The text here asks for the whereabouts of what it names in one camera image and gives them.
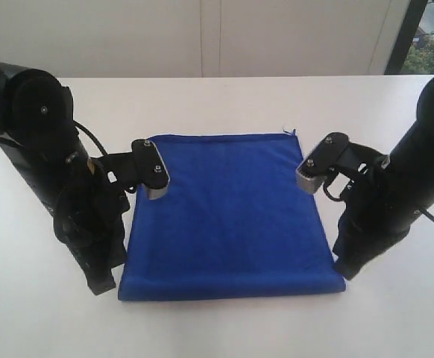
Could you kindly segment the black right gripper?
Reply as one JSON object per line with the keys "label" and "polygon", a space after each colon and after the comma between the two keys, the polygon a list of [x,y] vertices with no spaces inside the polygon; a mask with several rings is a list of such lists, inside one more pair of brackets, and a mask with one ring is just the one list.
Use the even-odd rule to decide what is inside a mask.
{"label": "black right gripper", "polygon": [[363,266],[404,239],[434,204],[434,78],[423,88],[416,120],[389,154],[375,163],[369,188],[355,184],[339,219],[334,269],[352,280]]}

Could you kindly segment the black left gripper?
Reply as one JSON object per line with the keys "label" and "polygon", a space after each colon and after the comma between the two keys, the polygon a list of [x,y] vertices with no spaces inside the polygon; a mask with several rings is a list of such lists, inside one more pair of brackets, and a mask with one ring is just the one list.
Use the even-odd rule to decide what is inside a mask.
{"label": "black left gripper", "polygon": [[0,149],[51,215],[90,291],[115,289],[112,269],[127,258],[122,214],[130,205],[83,146],[71,90],[43,70],[6,69],[0,105]]}

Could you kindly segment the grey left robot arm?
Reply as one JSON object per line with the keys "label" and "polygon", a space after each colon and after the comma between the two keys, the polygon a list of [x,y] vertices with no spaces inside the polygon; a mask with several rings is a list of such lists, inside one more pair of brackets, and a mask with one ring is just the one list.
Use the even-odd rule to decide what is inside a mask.
{"label": "grey left robot arm", "polygon": [[100,159],[80,140],[70,88],[52,74],[0,63],[0,149],[51,215],[56,238],[75,258],[90,291],[116,287],[125,262],[122,214],[130,207]]}

